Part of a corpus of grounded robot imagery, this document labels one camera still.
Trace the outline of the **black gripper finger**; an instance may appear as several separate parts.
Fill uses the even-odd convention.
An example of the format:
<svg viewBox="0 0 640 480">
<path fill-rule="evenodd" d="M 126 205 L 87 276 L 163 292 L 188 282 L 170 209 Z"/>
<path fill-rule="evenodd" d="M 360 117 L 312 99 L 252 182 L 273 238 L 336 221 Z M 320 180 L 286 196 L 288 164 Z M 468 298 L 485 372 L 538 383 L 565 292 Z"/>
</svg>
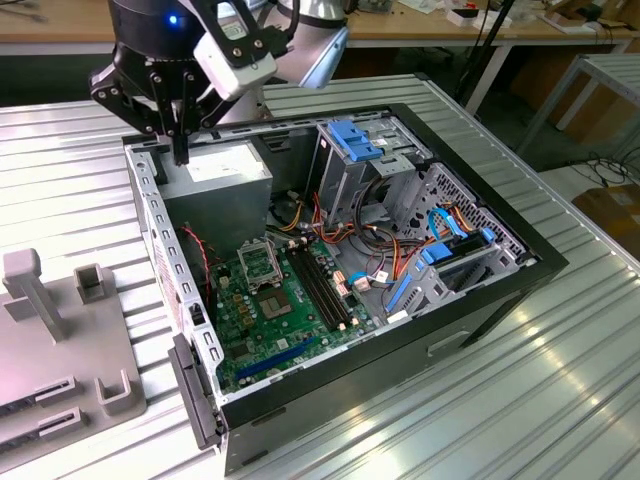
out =
<svg viewBox="0 0 640 480">
<path fill-rule="evenodd" d="M 235 105 L 236 101 L 223 100 L 215 90 L 204 93 L 200 99 L 198 88 L 206 78 L 191 71 L 183 73 L 183 91 L 178 108 L 178 165 L 189 163 L 189 136 L 202 129 L 213 128 Z"/>
<path fill-rule="evenodd" d="M 126 80 L 114 65 L 109 65 L 90 79 L 90 92 L 94 101 L 124 120 L 134 129 L 156 137 L 167 137 L 170 152 L 176 165 L 181 164 L 181 127 L 170 99 L 166 82 L 155 71 L 143 73 L 142 85 L 133 84 L 134 90 L 150 100 L 155 109 L 135 98 L 132 89 L 127 90 Z"/>
</svg>

